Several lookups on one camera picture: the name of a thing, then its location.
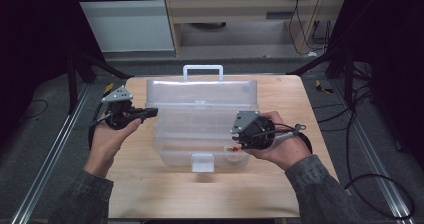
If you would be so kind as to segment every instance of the person's left hand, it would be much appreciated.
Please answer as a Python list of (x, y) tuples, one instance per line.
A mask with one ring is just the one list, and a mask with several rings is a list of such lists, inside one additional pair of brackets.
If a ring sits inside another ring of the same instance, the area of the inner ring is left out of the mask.
[(110, 128), (105, 121), (97, 124), (93, 135), (91, 152), (84, 170), (90, 174), (105, 178), (113, 164), (114, 157), (121, 149), (124, 140), (141, 124), (141, 119), (130, 122), (121, 130)]

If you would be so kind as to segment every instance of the gray sleeve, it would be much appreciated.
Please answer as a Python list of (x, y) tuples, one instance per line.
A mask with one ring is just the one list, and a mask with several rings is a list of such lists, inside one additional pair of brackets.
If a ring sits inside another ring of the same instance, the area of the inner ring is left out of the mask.
[(112, 181), (81, 170), (59, 198), (48, 223), (107, 223), (112, 188)]
[(302, 224), (363, 223), (347, 193), (318, 156), (297, 162), (286, 176), (296, 192)]

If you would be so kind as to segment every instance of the wooden table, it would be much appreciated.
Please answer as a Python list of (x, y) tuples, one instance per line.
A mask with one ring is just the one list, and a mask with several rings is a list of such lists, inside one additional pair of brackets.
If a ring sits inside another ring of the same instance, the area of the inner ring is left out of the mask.
[[(126, 88), (133, 105), (144, 107), (146, 80), (131, 78)], [(193, 80), (215, 80), (193, 76)], [(304, 133), (331, 175), (336, 177), (303, 83), (298, 76), (225, 76), (225, 80), (257, 80), (261, 112), (276, 110), (288, 125), (306, 125)], [(277, 218), (298, 217), (295, 193), (276, 165), (250, 157), (246, 167), (217, 167), (215, 173), (192, 173), (191, 167), (167, 167), (153, 150), (156, 118), (146, 120), (127, 138), (108, 177), (115, 183), (110, 218)]]

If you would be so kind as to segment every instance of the floor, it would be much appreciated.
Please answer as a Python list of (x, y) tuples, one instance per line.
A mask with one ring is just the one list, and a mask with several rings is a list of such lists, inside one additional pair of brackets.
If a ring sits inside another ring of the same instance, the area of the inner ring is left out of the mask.
[[(325, 33), (324, 25), (317, 28), (315, 40), (310, 39), (310, 45), (321, 47), (322, 44), (314, 44)], [(111, 62), (115, 68), (136, 76), (147, 75), (179, 75), (185, 64), (223, 64), (226, 74), (248, 73), (279, 73), (295, 70), (308, 63), (314, 58), (308, 54), (298, 54), (294, 49), (290, 35), (282, 22), (269, 23), (227, 23), (223, 28), (213, 25), (189, 25), (184, 27), (184, 35), (181, 40), (182, 49), (178, 57), (146, 57), (144, 60), (127, 62)], [(323, 50), (313, 54), (320, 55)], [(372, 75), (369, 66), (363, 63), (357, 65), (367, 70)], [(320, 128), (326, 142), (330, 157), (338, 175), (338, 180), (346, 184), (349, 180), (346, 163), (346, 130), (349, 121), (348, 114), (342, 114), (329, 121), (323, 121), (345, 109), (343, 98), (339, 89), (343, 85), (343, 78), (327, 80), (324, 71), (327, 64), (322, 64), (302, 76), (311, 105), (317, 120), (321, 120)], [(95, 69), (98, 74), (96, 83), (89, 90), (89, 97), (84, 104), (82, 115), (77, 118), (76, 126), (83, 126), (91, 119), (95, 109), (95, 103), (104, 90), (104, 86), (110, 82), (120, 82), (110, 74)], [(323, 91), (316, 88), (316, 80), (322, 82), (322, 87), (331, 89)], [(355, 89), (366, 84), (356, 80)], [(0, 161), (0, 220), (8, 223), (19, 205), (22, 203), (38, 170), (43, 165), (55, 137), (60, 131), (66, 119), (68, 97), (66, 76), (60, 76), (54, 80), (40, 85), (34, 101), (28, 108), (27, 117), (22, 120), (21, 126), (16, 129), (10, 138), (13, 148), (7, 153), (2, 153)], [(378, 107), (374, 105), (372, 96), (358, 103), (356, 108), (357, 119), (349, 132), (349, 155), (353, 176), (373, 171), (373, 164), (368, 158), (370, 144), (375, 155), (381, 160), (388, 175), (397, 180), (413, 197), (416, 205), (416, 214), (413, 221), (398, 222), (383, 217), (373, 211), (353, 193), (352, 202), (363, 215), (367, 223), (424, 223), (424, 173), (416, 164), (408, 151), (398, 152), (395, 148), (395, 140), (391, 135), (390, 128), (386, 125), (384, 117)], [(46, 183), (44, 191), (39, 196), (32, 215), (31, 221), (43, 222), (49, 211), (54, 207), (52, 200), (67, 187), (73, 180), (75, 173), (84, 165), (88, 155), (86, 145), (87, 133), (83, 129), (74, 129), (61, 151), (52, 170), (51, 176)], [(360, 193), (379, 209), (391, 214), (387, 204), (387, 195), (381, 192), (381, 187), (389, 185), (373, 179), (364, 180), (357, 184)], [(400, 193), (403, 200), (407, 197)], [(299, 223), (298, 219), (290, 219), (289, 223)]]

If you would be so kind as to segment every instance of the black cable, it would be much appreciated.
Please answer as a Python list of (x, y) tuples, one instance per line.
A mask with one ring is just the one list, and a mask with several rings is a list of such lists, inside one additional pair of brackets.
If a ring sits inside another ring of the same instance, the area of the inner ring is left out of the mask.
[(49, 103), (47, 101), (41, 100), (41, 99), (32, 100), (31, 102), (44, 102), (44, 104), (45, 104), (44, 109), (41, 110), (39, 113), (34, 114), (32, 116), (24, 116), (24, 117), (22, 117), (22, 119), (30, 119), (30, 118), (38, 117), (39, 115), (43, 114), (47, 110), (47, 107), (49, 106)]
[(356, 65), (353, 65), (353, 67), (354, 67), (354, 71), (356, 72), (357, 75), (359, 75), (360, 79), (364, 81), (371, 81), (372, 77), (368, 74), (367, 71), (362, 70)]
[(343, 106), (343, 104), (330, 104), (330, 105), (323, 105), (323, 106), (317, 106), (317, 107), (312, 107), (312, 109), (319, 109), (319, 108), (325, 108), (325, 107), (334, 107), (334, 106)]
[(364, 69), (365, 69), (365, 73), (366, 73), (368, 76), (371, 76), (370, 74), (368, 74), (368, 68), (367, 68), (367, 66), (368, 66), (368, 63), (364, 62)]
[(320, 131), (322, 131), (322, 132), (333, 132), (333, 131), (344, 131), (344, 130), (346, 130), (346, 129), (347, 129), (347, 127), (345, 127), (345, 128), (340, 128), (340, 129), (330, 129), (330, 130), (321, 129)]
[[(295, 43), (295, 41), (294, 41), (293, 35), (292, 35), (292, 33), (291, 33), (291, 24), (292, 24), (292, 21), (293, 21), (294, 15), (295, 15), (295, 14), (297, 14), (297, 18), (298, 18), (298, 20), (299, 20), (299, 26), (300, 26), (300, 29), (301, 29), (301, 31), (302, 31), (303, 40), (305, 41), (305, 44), (306, 44), (306, 45), (307, 45), (310, 49), (312, 49), (311, 51), (318, 51), (318, 50), (322, 50), (322, 48), (313, 48), (313, 47), (311, 47), (311, 46), (308, 44), (308, 41), (306, 40), (306, 34), (305, 34), (304, 29), (303, 29), (302, 22), (300, 21), (298, 5), (299, 5), (299, 0), (296, 0), (296, 4), (295, 4), (295, 7), (294, 7), (293, 15), (292, 15), (292, 17), (290, 18), (290, 22), (289, 22), (289, 33), (290, 33), (290, 37), (291, 37), (291, 39), (292, 39), (292, 41), (293, 41), (293, 44)], [(302, 52), (300, 52), (299, 50), (297, 50), (296, 45), (294, 45), (294, 49), (295, 49), (295, 50), (296, 50), (296, 52), (297, 52), (298, 54), (300, 54), (300, 55), (308, 54), (308, 53), (302, 53)]]
[(343, 113), (345, 113), (345, 112), (347, 112), (347, 111), (349, 111), (349, 110), (350, 110), (350, 108), (348, 107), (348, 108), (344, 109), (342, 112), (340, 112), (340, 113), (338, 113), (338, 114), (336, 114), (336, 115), (334, 115), (334, 116), (331, 116), (331, 117), (329, 117), (329, 118), (327, 118), (327, 119), (324, 119), (324, 120), (319, 120), (319, 121), (317, 121), (317, 123), (323, 123), (323, 122), (331, 121), (331, 120), (333, 120), (333, 119), (335, 119), (335, 118), (337, 118), (337, 117), (341, 116)]
[[(92, 123), (93, 122), (97, 123), (97, 117), (99, 116), (99, 112), (100, 112), (100, 109), (102, 108), (102, 106), (103, 106), (103, 103), (101, 103), (101, 102), (99, 103), (99, 105), (97, 105), (96, 111), (94, 111), (94, 115), (93, 115), (93, 118), (92, 118)], [(88, 128), (88, 148), (89, 148), (89, 150), (91, 150), (91, 145), (92, 145), (92, 142), (93, 142), (94, 130), (95, 129), (96, 129), (96, 125), (91, 125)]]
[(274, 123), (274, 125), (277, 125), (277, 126), (284, 126), (284, 127), (287, 127), (288, 129), (290, 129), (290, 130), (294, 130), (294, 127), (291, 127), (291, 126), (288, 126), (288, 125), (286, 125), (286, 124), (283, 124), (283, 123)]
[(316, 40), (316, 39), (320, 39), (320, 40), (324, 39), (322, 37), (320, 38), (315, 37), (315, 32), (317, 31), (318, 26), (319, 26), (319, 21), (314, 21), (314, 31), (312, 32), (312, 40), (314, 41), (315, 44), (324, 44), (325, 42), (317, 42)]
[(327, 52), (327, 46), (328, 46), (328, 43), (330, 42), (330, 27), (331, 27), (331, 22), (327, 21), (327, 28), (325, 30), (324, 45), (322, 47), (324, 49), (324, 53)]
[(252, 135), (251, 137), (266, 136), (266, 135), (275, 134), (275, 133), (287, 133), (290, 131), (292, 130), (272, 130), (272, 131), (261, 132), (261, 133)]
[[(347, 168), (347, 172), (348, 172), (348, 177), (349, 177), (349, 182), (348, 182), (348, 184), (345, 186), (345, 189), (347, 189), (347, 188), (349, 188), (350, 186), (352, 186), (353, 187), (353, 189), (355, 190), (355, 192), (356, 192), (356, 194), (359, 196), (359, 198), (361, 198), (361, 200), (364, 202), (364, 203), (366, 203), (369, 207), (371, 207), (374, 211), (376, 211), (377, 213), (379, 213), (380, 215), (382, 215), (382, 216), (384, 216), (384, 217), (387, 217), (387, 218), (390, 218), (390, 219), (392, 219), (392, 220), (406, 220), (406, 219), (409, 219), (409, 218), (411, 218), (414, 214), (415, 214), (415, 203), (414, 203), (414, 200), (412, 199), (412, 197), (409, 195), (409, 193), (406, 191), (406, 189), (405, 188), (403, 188), (399, 183), (397, 183), (395, 180), (393, 180), (393, 179), (391, 179), (391, 178), (389, 178), (389, 177), (386, 177), (386, 176), (383, 176), (383, 175), (379, 175), (379, 174), (363, 174), (363, 175), (360, 175), (360, 176), (358, 176), (358, 177), (356, 177), (356, 178), (352, 178), (352, 171), (351, 171), (351, 167), (350, 167), (350, 155), (349, 155), (349, 146), (350, 146), (350, 142), (349, 142), (349, 133), (350, 133), (350, 127), (352, 126), (352, 124), (353, 124), (353, 122), (354, 122), (354, 120), (355, 120), (355, 118), (356, 118), (356, 105), (359, 103), (359, 102), (362, 102), (365, 98), (367, 98), (367, 97), (369, 97), (369, 96), (371, 96), (370, 94), (371, 94), (371, 92), (365, 92), (364, 94), (362, 94), (360, 97), (357, 97), (357, 95), (358, 95), (358, 93), (359, 93), (359, 90), (361, 90), (362, 88), (364, 88), (364, 87), (367, 87), (367, 85), (365, 85), (365, 86), (363, 86), (363, 87), (361, 87), (361, 88), (359, 88), (358, 89), (358, 91), (355, 93), (355, 96), (354, 96), (354, 99), (353, 99), (353, 106), (350, 108), (351, 110), (352, 110), (352, 114), (351, 114), (351, 116), (350, 116), (350, 118), (349, 118), (349, 122), (348, 122), (348, 125), (347, 125), (347, 129), (346, 129), (346, 168)], [(360, 179), (363, 179), (363, 178), (368, 178), (368, 177), (379, 177), (379, 178), (383, 178), (383, 179), (386, 179), (386, 180), (389, 180), (389, 181), (391, 181), (391, 182), (393, 182), (397, 187), (399, 187), (405, 194), (406, 194), (406, 196), (409, 198), (409, 201), (411, 202), (411, 210), (410, 210), (410, 213), (407, 215), (407, 216), (403, 216), (403, 217), (396, 217), (396, 216), (393, 216), (393, 215), (391, 215), (391, 214), (387, 214), (387, 213), (385, 213), (385, 212), (383, 212), (383, 211), (381, 211), (380, 209), (378, 209), (377, 207), (375, 207), (374, 205), (372, 205), (360, 192), (359, 192), (359, 190), (356, 188), (356, 186), (355, 186), (355, 182), (356, 181), (358, 181), (358, 180), (360, 180)]]

